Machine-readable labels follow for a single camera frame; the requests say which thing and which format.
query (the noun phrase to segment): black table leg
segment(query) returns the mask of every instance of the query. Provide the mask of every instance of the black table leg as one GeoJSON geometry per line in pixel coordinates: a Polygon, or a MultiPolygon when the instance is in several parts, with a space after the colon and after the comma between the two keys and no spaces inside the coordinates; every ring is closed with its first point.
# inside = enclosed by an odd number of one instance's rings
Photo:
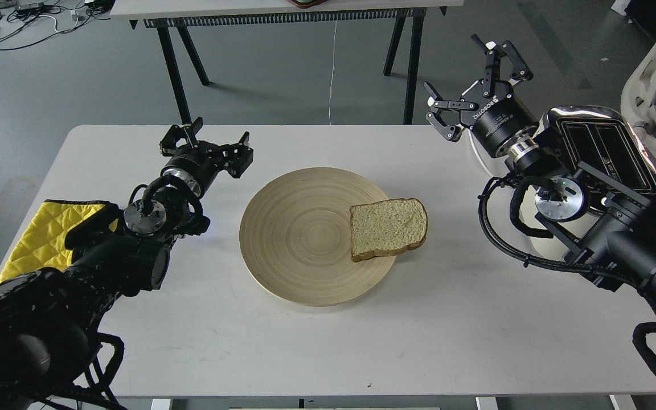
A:
{"type": "Polygon", "coordinates": [[[404,100],[404,124],[411,124],[414,116],[414,96],[417,88],[417,70],[419,70],[419,50],[421,33],[424,28],[424,16],[414,16],[412,20],[412,42],[409,45],[409,72],[407,73],[407,96],[404,100]]]}
{"type": "Polygon", "coordinates": [[[391,75],[391,68],[393,68],[393,60],[396,57],[396,49],[399,47],[399,40],[401,39],[401,31],[404,30],[404,21],[406,17],[397,17],[396,22],[393,24],[393,34],[391,34],[391,44],[388,45],[388,54],[386,55],[386,63],[383,65],[383,75],[386,77],[391,75]]]}
{"type": "Polygon", "coordinates": [[[166,60],[166,68],[169,70],[171,87],[174,88],[174,96],[177,98],[177,106],[179,107],[179,115],[182,117],[182,124],[191,124],[187,96],[184,94],[182,76],[179,75],[179,66],[177,65],[177,57],[174,55],[174,45],[171,44],[169,28],[159,27],[156,30],[158,31],[158,39],[161,40],[163,59],[166,60]]]}
{"type": "Polygon", "coordinates": [[[179,26],[177,27],[177,30],[179,31],[179,35],[182,37],[182,41],[184,42],[184,47],[187,49],[189,58],[191,58],[192,60],[192,64],[194,65],[194,69],[196,70],[196,73],[199,76],[201,85],[211,84],[211,82],[209,81],[209,77],[206,77],[206,72],[204,71],[204,65],[202,65],[201,59],[199,58],[199,54],[197,54],[196,52],[196,47],[194,47],[194,42],[191,39],[189,30],[186,28],[186,26],[179,26]]]}

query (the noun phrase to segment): table leg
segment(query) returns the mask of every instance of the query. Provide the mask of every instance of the table leg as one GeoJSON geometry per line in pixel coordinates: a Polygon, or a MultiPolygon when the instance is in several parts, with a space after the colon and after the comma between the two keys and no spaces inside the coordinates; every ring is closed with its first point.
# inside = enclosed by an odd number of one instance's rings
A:
{"type": "Polygon", "coordinates": [[[609,395],[614,410],[636,410],[636,405],[630,395],[609,395]]]}
{"type": "Polygon", "coordinates": [[[399,47],[399,40],[401,39],[401,32],[404,30],[404,22],[406,17],[397,17],[393,24],[393,34],[391,34],[391,44],[388,45],[388,54],[386,54],[386,63],[383,65],[383,75],[386,77],[391,75],[391,68],[393,68],[393,60],[396,57],[396,49],[399,47]]]}
{"type": "Polygon", "coordinates": [[[475,397],[474,402],[477,410],[498,410],[498,402],[495,397],[475,397]]]}
{"type": "Polygon", "coordinates": [[[161,40],[163,59],[166,60],[166,68],[167,70],[169,70],[171,87],[172,89],[174,89],[174,96],[177,99],[177,107],[179,107],[179,115],[182,118],[182,124],[191,124],[191,114],[189,114],[187,97],[186,94],[184,94],[184,85],[182,84],[182,76],[179,74],[177,57],[174,55],[174,45],[171,44],[171,36],[169,35],[169,28],[159,27],[156,30],[158,31],[158,39],[161,40]]]}
{"type": "Polygon", "coordinates": [[[412,123],[414,115],[414,96],[417,88],[417,70],[419,70],[419,50],[421,33],[424,28],[424,16],[415,16],[412,20],[412,41],[409,45],[409,72],[407,73],[407,96],[404,100],[404,125],[412,123]]]}
{"type": "Polygon", "coordinates": [[[194,65],[194,69],[196,70],[196,75],[199,76],[201,85],[205,85],[205,86],[210,85],[211,82],[209,81],[209,77],[206,77],[206,72],[204,71],[204,65],[201,63],[199,54],[196,52],[196,47],[194,47],[194,42],[191,39],[189,30],[186,28],[186,26],[179,26],[177,27],[177,30],[179,31],[179,35],[182,37],[182,41],[184,42],[184,47],[187,49],[189,58],[191,58],[192,60],[192,64],[194,65]]]}
{"type": "Polygon", "coordinates": [[[151,410],[171,410],[174,403],[171,399],[153,399],[151,400],[151,410]]]}

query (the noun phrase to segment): white table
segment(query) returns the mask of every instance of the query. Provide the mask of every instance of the white table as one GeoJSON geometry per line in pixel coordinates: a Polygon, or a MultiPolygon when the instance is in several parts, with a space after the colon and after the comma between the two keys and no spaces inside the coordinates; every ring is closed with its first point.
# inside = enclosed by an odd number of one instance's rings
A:
{"type": "Polygon", "coordinates": [[[407,90],[404,99],[404,124],[411,124],[416,95],[419,52],[427,7],[461,6],[464,0],[329,0],[326,3],[300,9],[287,0],[117,0],[110,16],[130,20],[136,27],[139,19],[144,26],[156,28],[171,86],[179,107],[182,124],[190,124],[191,114],[182,85],[179,67],[174,55],[169,28],[175,27],[184,42],[192,65],[202,85],[211,84],[187,29],[188,26],[224,26],[264,23],[297,23],[310,21],[363,20],[396,18],[386,63],[385,76],[391,75],[396,49],[407,17],[412,18],[412,36],[409,45],[407,90]]]}
{"type": "MultiPolygon", "coordinates": [[[[83,125],[70,132],[26,221],[47,198],[111,200],[156,178],[166,125],[83,125]]],[[[487,176],[467,140],[429,125],[205,125],[200,140],[249,130],[255,161],[220,174],[203,198],[203,236],[177,242],[162,290],[121,298],[101,331],[122,337],[116,395],[552,395],[656,392],[631,332],[653,320],[628,288],[594,288],[572,273],[523,268],[477,221],[487,176]],[[346,304],[309,308],[261,288],[242,261],[249,200],[289,171],[331,166],[361,174],[390,198],[419,198],[429,233],[399,255],[377,288],[346,304]]],[[[498,192],[494,223],[507,223],[498,192]]],[[[18,237],[26,223],[21,226],[18,237]]]]}

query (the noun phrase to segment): slice of bread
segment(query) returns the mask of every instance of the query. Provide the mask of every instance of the slice of bread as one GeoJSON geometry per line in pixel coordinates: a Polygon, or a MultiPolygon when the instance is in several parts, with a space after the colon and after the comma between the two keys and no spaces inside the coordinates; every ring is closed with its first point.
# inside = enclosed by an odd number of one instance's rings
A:
{"type": "Polygon", "coordinates": [[[427,239],[427,211],[416,198],[388,199],[351,207],[351,260],[393,256],[427,239]]]}

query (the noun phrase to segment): gray floor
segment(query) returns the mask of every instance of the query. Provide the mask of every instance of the gray floor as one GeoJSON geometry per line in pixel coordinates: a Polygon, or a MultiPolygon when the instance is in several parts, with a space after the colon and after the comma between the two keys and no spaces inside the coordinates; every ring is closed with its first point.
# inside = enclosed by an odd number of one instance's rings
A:
{"type": "MultiPolygon", "coordinates": [[[[63,2],[70,7],[75,3],[63,2]]],[[[651,42],[626,18],[609,10],[611,3],[467,0],[463,7],[450,8],[445,17],[437,9],[430,10],[419,80],[432,81],[446,97],[458,96],[482,76],[484,57],[469,39],[478,33],[485,40],[511,39],[533,68],[534,80],[518,87],[518,95],[533,114],[539,116],[560,104],[619,109],[622,87],[651,42]]],[[[60,29],[71,24],[66,15],[60,20],[60,29]]],[[[34,24],[6,45],[40,39],[52,33],[52,23],[46,19],[34,24]]],[[[399,47],[394,75],[383,77],[392,26],[390,20],[368,20],[193,28],[214,84],[200,85],[184,48],[175,41],[192,115],[203,116],[207,124],[328,124],[335,30],[331,122],[401,124],[409,31],[399,47]]],[[[415,124],[424,124],[426,100],[420,88],[415,124]]],[[[124,21],[94,21],[34,47],[0,51],[0,262],[71,128],[175,122],[179,115],[156,31],[140,23],[133,31],[124,21]]],[[[352,403],[360,405],[362,400],[369,399],[358,397],[352,403]]],[[[472,407],[472,401],[458,400],[443,408],[472,407]]],[[[430,405],[421,400],[374,404],[419,402],[424,404],[415,405],[430,405]]],[[[193,400],[183,405],[229,407],[193,400]]],[[[310,407],[322,405],[326,404],[310,403],[310,407]]],[[[609,408],[604,397],[529,397],[507,399],[501,405],[609,408]]],[[[656,402],[643,406],[656,408],[656,402]]],[[[134,402],[133,408],[147,405],[134,402]]]]}

